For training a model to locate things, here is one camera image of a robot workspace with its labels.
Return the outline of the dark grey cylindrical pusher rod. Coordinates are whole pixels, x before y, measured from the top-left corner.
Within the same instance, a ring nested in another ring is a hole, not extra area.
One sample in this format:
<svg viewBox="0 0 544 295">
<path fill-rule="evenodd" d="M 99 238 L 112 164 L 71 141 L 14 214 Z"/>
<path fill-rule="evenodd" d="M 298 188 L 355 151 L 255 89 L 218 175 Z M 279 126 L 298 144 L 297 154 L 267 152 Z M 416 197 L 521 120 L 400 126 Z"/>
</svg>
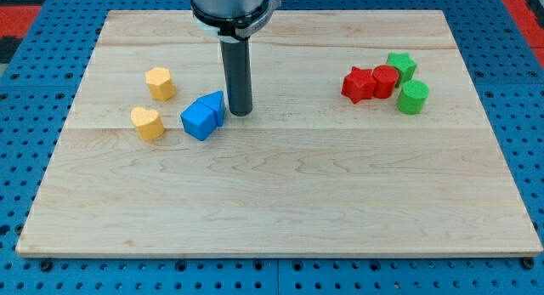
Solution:
<svg viewBox="0 0 544 295">
<path fill-rule="evenodd" d="M 220 43 L 229 111 L 235 116 L 252 112 L 252 76 L 249 42 Z"/>
</svg>

